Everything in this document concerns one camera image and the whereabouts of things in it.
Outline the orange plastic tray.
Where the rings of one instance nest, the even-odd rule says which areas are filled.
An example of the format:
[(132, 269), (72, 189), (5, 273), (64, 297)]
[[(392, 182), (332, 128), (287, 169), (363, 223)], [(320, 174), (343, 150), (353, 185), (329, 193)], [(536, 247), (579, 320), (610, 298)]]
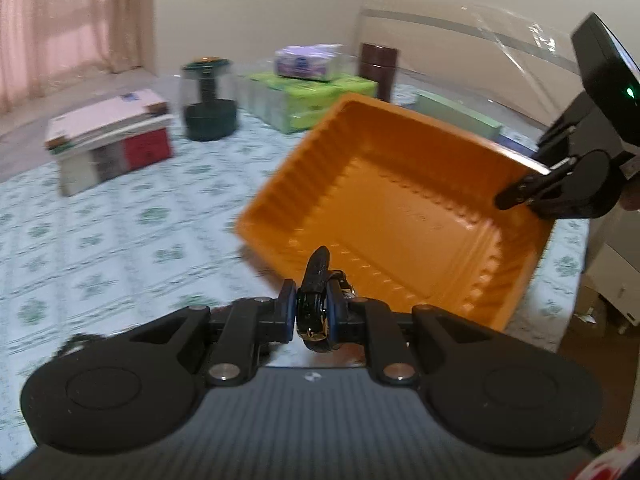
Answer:
[(358, 294), (503, 330), (552, 224), (495, 196), (542, 167), (437, 119), (343, 96), (240, 214), (247, 246), (284, 278), (319, 247)]

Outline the long white blue box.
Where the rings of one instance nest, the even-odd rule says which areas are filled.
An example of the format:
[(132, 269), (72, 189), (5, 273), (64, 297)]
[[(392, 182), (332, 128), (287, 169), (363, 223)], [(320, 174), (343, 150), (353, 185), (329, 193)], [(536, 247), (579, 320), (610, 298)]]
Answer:
[(499, 139), (502, 145), (522, 154), (530, 155), (538, 151), (538, 146), (535, 140), (508, 127), (501, 128)]

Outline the floral green white tablecloth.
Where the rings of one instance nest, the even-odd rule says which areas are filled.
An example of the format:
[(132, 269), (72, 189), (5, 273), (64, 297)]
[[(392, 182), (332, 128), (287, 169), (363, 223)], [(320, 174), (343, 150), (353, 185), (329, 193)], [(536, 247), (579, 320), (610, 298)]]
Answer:
[[(240, 214), (311, 131), (280, 133), (239, 112), (221, 140), (191, 141), (180, 117), (172, 156), (77, 195), (49, 162), (1, 185), (1, 466), (32, 452), (21, 392), (72, 338), (111, 336), (189, 306), (273, 297), (283, 276), (236, 230)], [(589, 223), (556, 220), (502, 332), (555, 350), (573, 314)]]

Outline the clear plastic sheet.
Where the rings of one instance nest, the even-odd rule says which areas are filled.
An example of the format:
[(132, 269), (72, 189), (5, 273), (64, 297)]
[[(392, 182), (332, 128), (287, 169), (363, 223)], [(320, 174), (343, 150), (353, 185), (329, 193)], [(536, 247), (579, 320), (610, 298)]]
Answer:
[(551, 125), (582, 92), (570, 35), (470, 0), (369, 0), (354, 44), (398, 51), (398, 67)]

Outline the long light green box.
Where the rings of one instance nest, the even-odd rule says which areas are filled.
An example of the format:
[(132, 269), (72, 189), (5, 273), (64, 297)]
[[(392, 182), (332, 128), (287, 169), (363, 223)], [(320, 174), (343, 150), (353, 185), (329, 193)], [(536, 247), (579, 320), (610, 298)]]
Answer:
[(432, 92), (416, 92), (413, 109), (487, 139), (495, 138), (502, 130), (502, 125), (495, 119)]

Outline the green tissue pack left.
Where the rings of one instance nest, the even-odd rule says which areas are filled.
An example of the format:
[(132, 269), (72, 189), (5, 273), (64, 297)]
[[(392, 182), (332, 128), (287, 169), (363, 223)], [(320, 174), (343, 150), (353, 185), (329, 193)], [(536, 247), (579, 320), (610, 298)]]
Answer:
[(277, 76), (273, 73), (235, 77), (239, 106), (280, 133), (314, 128), (340, 98), (346, 74), (329, 82)]

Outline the green tissue pack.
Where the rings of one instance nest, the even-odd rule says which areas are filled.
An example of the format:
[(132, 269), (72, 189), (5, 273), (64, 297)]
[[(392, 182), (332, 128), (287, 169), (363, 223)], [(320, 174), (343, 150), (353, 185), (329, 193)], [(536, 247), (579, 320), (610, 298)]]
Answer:
[(235, 77), (239, 106), (280, 133), (314, 128), (340, 98), (346, 74), (329, 82), (277, 76), (273, 73)]
[(357, 75), (343, 74), (330, 82), (338, 96), (346, 93), (357, 93), (360, 96), (378, 96), (378, 83)]

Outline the dark brown cylindrical canister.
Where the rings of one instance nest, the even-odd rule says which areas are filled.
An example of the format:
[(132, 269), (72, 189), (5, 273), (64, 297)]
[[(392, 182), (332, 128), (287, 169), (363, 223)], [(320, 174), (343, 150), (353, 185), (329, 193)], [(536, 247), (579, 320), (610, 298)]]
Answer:
[(390, 102), (399, 51), (379, 44), (360, 44), (358, 75), (378, 84), (379, 100)]

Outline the white red book box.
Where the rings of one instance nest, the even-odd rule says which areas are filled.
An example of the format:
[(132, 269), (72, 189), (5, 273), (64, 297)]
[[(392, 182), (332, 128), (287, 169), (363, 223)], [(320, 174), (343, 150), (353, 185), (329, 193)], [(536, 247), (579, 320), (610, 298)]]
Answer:
[(172, 156), (167, 128), (118, 134), (113, 142), (58, 158), (58, 189), (65, 197)]

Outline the green tissue pack right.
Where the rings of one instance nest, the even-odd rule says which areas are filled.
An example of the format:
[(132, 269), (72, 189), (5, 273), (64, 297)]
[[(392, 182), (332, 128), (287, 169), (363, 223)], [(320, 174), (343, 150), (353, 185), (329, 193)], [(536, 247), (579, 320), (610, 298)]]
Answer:
[(378, 83), (357, 75), (343, 74), (330, 82), (338, 96), (346, 93), (357, 93), (360, 96), (378, 96)]

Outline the clear jar dark green base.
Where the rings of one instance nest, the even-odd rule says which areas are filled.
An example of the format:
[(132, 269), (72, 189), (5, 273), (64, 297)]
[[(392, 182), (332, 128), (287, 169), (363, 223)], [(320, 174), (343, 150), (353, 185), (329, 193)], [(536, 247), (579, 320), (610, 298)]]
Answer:
[(238, 128), (233, 64), (228, 58), (204, 56), (181, 67), (180, 110), (191, 141), (210, 142)]

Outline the stack of books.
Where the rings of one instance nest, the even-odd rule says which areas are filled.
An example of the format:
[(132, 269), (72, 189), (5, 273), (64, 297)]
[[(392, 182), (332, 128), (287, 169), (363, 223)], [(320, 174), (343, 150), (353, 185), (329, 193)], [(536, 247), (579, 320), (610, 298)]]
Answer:
[(168, 102), (151, 89), (124, 93), (50, 119), (44, 147), (50, 152), (59, 151), (168, 112)]

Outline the purple white tissue pack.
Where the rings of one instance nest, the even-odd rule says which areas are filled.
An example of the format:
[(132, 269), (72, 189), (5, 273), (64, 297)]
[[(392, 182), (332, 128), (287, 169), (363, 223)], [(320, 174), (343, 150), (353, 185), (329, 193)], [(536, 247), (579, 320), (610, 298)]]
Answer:
[(287, 46), (274, 54), (274, 72), (278, 76), (329, 82), (341, 70), (341, 44)]

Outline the pink curtain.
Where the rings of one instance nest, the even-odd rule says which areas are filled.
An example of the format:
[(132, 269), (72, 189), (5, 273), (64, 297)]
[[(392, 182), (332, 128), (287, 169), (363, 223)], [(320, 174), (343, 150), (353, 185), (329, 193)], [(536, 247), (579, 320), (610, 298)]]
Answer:
[(1, 0), (1, 110), (155, 62), (153, 0)]

